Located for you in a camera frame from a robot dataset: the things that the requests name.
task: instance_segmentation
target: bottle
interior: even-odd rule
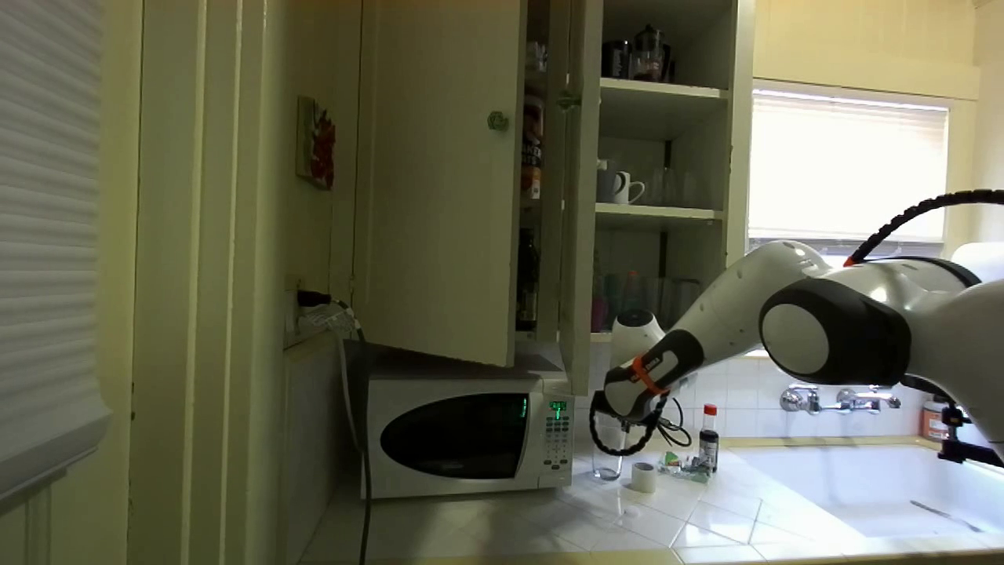
[[[699,461],[707,464],[709,474],[720,472],[720,431],[714,431],[714,415],[720,405],[703,405],[703,425],[699,425]]]

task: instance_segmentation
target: microwave door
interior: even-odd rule
[[[383,426],[380,447],[437,476],[503,482],[518,474],[528,438],[525,392],[484,392],[421,405]]]

